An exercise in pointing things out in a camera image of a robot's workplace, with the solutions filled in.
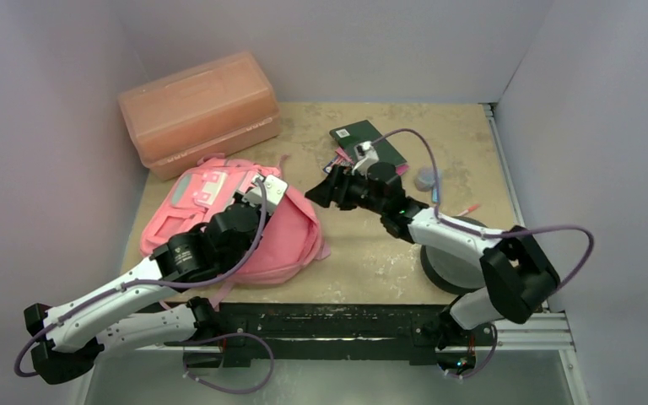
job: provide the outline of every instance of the white wall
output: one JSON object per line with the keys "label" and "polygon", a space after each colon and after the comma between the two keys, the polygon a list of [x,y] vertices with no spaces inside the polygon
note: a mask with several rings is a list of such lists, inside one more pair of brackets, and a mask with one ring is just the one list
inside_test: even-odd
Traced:
{"label": "white wall", "polygon": [[[598,238],[555,297],[592,402],[648,403],[648,0],[557,0],[497,122],[526,223]],[[541,239],[565,272],[584,237]]]}
{"label": "white wall", "polygon": [[490,102],[552,0],[115,0],[151,77],[251,49],[281,100]]}
{"label": "white wall", "polygon": [[0,403],[69,403],[11,371],[22,310],[117,274],[144,171],[115,97],[144,80],[106,2],[0,0]]}

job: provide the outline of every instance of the green notebook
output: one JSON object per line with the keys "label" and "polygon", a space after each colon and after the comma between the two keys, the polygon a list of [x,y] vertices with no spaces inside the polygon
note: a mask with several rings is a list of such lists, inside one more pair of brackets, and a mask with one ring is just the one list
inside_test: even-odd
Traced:
{"label": "green notebook", "polygon": [[[381,138],[381,132],[369,120],[334,128],[329,131],[329,135],[337,141],[339,146],[344,149],[344,152],[351,159],[356,159],[356,153],[354,152],[356,145],[365,141],[374,141]],[[387,140],[384,139],[374,145],[374,149],[379,154],[379,161],[389,162],[395,165],[398,168],[397,171],[401,171],[402,173],[408,168],[406,160]]]}

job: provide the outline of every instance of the qr code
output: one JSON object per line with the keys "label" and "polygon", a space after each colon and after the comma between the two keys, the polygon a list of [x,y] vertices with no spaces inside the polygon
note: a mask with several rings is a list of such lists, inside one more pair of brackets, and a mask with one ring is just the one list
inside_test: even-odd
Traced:
{"label": "qr code", "polygon": [[338,129],[338,130],[337,130],[337,135],[338,135],[340,138],[345,138],[345,137],[347,137],[347,136],[349,136],[349,135],[351,135],[351,134],[348,133],[348,131],[347,131],[346,129],[343,129],[343,128],[342,128],[342,129]]}

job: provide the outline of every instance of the orange plastic container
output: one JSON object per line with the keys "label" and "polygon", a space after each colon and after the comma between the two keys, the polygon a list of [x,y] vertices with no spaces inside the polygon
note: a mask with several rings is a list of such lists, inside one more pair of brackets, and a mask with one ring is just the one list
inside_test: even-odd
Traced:
{"label": "orange plastic container", "polygon": [[249,52],[155,80],[118,102],[140,160],[164,180],[206,154],[232,154],[281,130],[272,85]]}

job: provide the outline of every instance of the tabletop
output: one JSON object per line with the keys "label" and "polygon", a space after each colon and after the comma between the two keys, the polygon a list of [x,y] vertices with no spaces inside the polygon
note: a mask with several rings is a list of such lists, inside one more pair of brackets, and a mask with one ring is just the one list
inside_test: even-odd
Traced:
{"label": "tabletop", "polygon": [[[419,131],[443,170],[441,211],[455,215],[473,204],[480,208],[469,217],[491,228],[509,229],[515,222],[508,188],[488,120],[480,105],[281,103],[282,133],[235,154],[262,165],[276,165],[283,154],[283,178],[302,192],[322,181],[321,170],[337,147],[328,135],[336,127],[370,120],[381,132],[408,127]],[[430,203],[430,192],[419,192],[413,179],[419,168],[430,166],[423,144],[400,133],[389,138],[408,161],[402,176],[406,192]],[[121,273],[142,260],[138,243],[145,225],[175,183],[150,174],[127,242]],[[378,215],[363,209],[339,211],[315,206],[332,254],[314,261],[288,282],[276,286],[237,285],[227,302],[447,304],[455,296],[435,287],[424,275],[420,246],[392,238]],[[191,289],[168,301],[208,297],[219,285]]]}

